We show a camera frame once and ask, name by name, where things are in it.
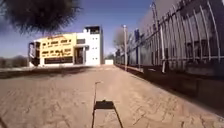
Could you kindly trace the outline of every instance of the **foliage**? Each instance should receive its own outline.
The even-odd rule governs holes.
[[[12,67],[26,67],[27,58],[23,56],[16,56],[13,58],[0,57],[0,68],[12,68]]]
[[[0,8],[5,19],[21,33],[60,30],[80,11],[78,0],[1,0]]]
[[[127,34],[127,47],[128,45],[132,44],[133,38],[131,34]],[[118,50],[120,50],[121,53],[124,53],[125,51],[125,44],[124,44],[124,30],[123,28],[119,28],[115,32],[114,37],[114,46]]]

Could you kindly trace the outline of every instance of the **fence railing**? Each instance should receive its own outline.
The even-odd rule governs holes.
[[[159,67],[163,72],[223,75],[224,42],[220,35],[224,33],[219,27],[223,27],[220,22],[224,21],[219,18],[222,13],[215,10],[217,4],[211,0],[191,0],[173,5],[155,23],[154,33],[128,51],[128,65]],[[124,55],[116,57],[118,64],[124,64],[124,60]]]

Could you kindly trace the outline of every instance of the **street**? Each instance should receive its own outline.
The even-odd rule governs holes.
[[[0,79],[0,128],[91,128],[95,87],[117,114],[95,110],[94,128],[224,128],[223,118],[115,66]]]

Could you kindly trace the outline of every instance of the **facade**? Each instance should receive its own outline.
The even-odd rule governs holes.
[[[43,37],[29,44],[29,66],[52,67],[103,63],[103,31],[85,27],[82,33]]]

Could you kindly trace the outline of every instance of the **sky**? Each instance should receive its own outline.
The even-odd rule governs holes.
[[[104,54],[115,52],[115,31],[125,24],[133,33],[149,10],[151,0],[80,0],[83,10],[63,32],[82,32],[86,25],[102,25],[104,31]],[[21,35],[0,16],[0,56],[27,56],[27,45],[43,35]]]

